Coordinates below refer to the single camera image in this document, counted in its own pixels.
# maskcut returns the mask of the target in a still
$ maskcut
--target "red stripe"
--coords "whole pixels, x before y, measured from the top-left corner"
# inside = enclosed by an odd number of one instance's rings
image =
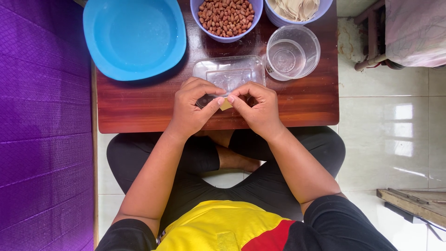
[[[282,220],[276,228],[263,232],[246,243],[242,251],[282,251],[288,239],[288,230],[296,221]]]

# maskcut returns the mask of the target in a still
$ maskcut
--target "wooden table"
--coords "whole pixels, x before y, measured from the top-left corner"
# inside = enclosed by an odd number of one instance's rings
[[[97,71],[98,118],[101,133],[164,131],[173,110],[173,97],[192,76],[198,59],[255,54],[263,57],[266,43],[278,29],[263,11],[256,27],[240,40],[223,44],[195,23],[189,0],[178,0],[186,24],[187,48],[174,68],[148,79],[121,82]],[[287,127],[328,126],[339,122],[336,1],[318,20],[306,25],[321,44],[321,58],[308,76],[280,82],[266,74],[266,86],[277,92],[280,119]],[[204,130],[248,128],[234,110],[218,111]]]

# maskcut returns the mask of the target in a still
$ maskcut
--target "black sleeve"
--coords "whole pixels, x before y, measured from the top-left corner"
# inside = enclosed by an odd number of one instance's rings
[[[330,195],[308,207],[289,228],[284,251],[397,251],[348,199]]]
[[[152,231],[144,222],[124,219],[107,230],[95,251],[149,251],[157,246]]]

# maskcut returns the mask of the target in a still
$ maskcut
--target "purple bowl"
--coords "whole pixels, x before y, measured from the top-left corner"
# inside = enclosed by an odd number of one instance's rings
[[[192,11],[192,16],[194,17],[195,22],[197,23],[197,25],[209,37],[211,37],[215,41],[219,41],[219,42],[222,42],[222,43],[232,43],[232,42],[235,42],[235,41],[241,39],[244,35],[248,34],[257,25],[257,23],[259,22],[260,16],[262,15],[263,0],[248,0],[248,1],[249,1],[249,3],[252,4],[252,8],[256,12],[256,13],[254,13],[254,20],[252,20],[251,28],[249,28],[245,33],[243,33],[243,34],[241,34],[239,36],[230,37],[230,38],[223,38],[223,37],[219,37],[217,35],[213,35],[213,34],[209,33],[207,30],[205,30],[203,28],[203,25],[201,25],[200,19],[198,17],[198,11],[199,11],[198,7],[200,7],[200,5],[203,3],[203,0],[190,0],[190,10]]]
[[[331,3],[333,2],[333,0],[320,0],[320,4],[319,4],[319,9],[316,11],[316,13],[314,14],[314,18],[311,20],[308,20],[306,22],[292,22],[288,19],[285,19],[281,16],[279,16],[269,5],[268,0],[265,0],[265,12],[266,12],[266,16],[268,17],[268,19],[277,27],[282,27],[285,25],[305,25],[308,23],[311,23],[315,20],[317,20],[318,18],[322,17],[323,14],[325,14],[325,12],[327,12],[328,8],[330,7]]]

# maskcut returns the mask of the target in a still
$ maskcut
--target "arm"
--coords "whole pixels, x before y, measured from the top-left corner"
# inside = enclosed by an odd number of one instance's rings
[[[238,97],[248,93],[258,102],[252,108]],[[338,183],[280,121],[275,91],[248,82],[234,90],[228,101],[249,127],[268,142],[303,213],[319,197],[335,194],[342,196]]]
[[[219,97],[200,109],[195,102],[206,93],[221,95],[225,91],[202,79],[190,78],[175,94],[172,120],[125,195],[113,223],[127,218],[137,219],[147,224],[157,236],[184,144],[224,101]]]

